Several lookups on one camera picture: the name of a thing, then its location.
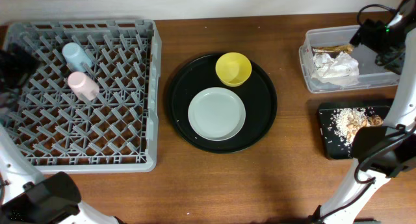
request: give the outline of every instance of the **round black tray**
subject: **round black tray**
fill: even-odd
[[[168,115],[176,131],[193,146],[212,153],[232,153],[259,141],[271,128],[278,109],[274,85],[254,62],[252,74],[241,86],[228,87],[215,73],[216,61],[223,53],[199,57],[185,65],[173,79],[167,93]],[[192,99],[206,88],[221,87],[235,92],[246,108],[244,126],[234,137],[214,142],[200,137],[190,126],[188,108]]]

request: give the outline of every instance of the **white wall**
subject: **white wall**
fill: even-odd
[[[189,19],[357,12],[401,0],[0,0],[0,23],[34,19]]]

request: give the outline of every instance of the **crumpled paper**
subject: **crumpled paper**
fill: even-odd
[[[358,84],[358,61],[347,53],[341,52],[335,59],[327,53],[317,53],[313,57],[313,63],[316,70],[311,77],[318,79],[320,82],[330,82],[339,86]],[[336,77],[350,78],[326,80],[327,78]]]

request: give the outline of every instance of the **black cutting board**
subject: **black cutting board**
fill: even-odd
[[[222,84],[215,73],[216,61],[224,53],[199,57],[185,65],[172,80],[167,94],[167,109],[175,130],[190,144],[212,153],[233,153],[259,141],[271,128],[276,117],[278,101],[274,85],[267,74],[254,62],[252,74],[241,86]],[[234,137],[214,142],[200,137],[190,126],[188,108],[200,91],[220,87],[236,93],[244,103],[246,121]]]
[[[317,114],[326,157],[335,160],[352,158],[352,144],[345,146],[345,142],[342,142],[340,137],[335,134],[337,127],[333,123],[332,117],[337,110],[343,108],[364,108],[365,115],[368,117],[379,115],[382,119],[385,119],[392,104],[392,99],[322,103],[318,108]]]

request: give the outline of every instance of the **dish rack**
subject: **dish rack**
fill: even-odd
[[[66,78],[75,71],[62,56],[79,44],[100,86],[92,101],[76,98]],[[18,107],[0,116],[25,158],[42,173],[147,172],[156,166],[157,90],[162,42],[152,20],[15,23],[4,50],[15,43],[42,65]]]

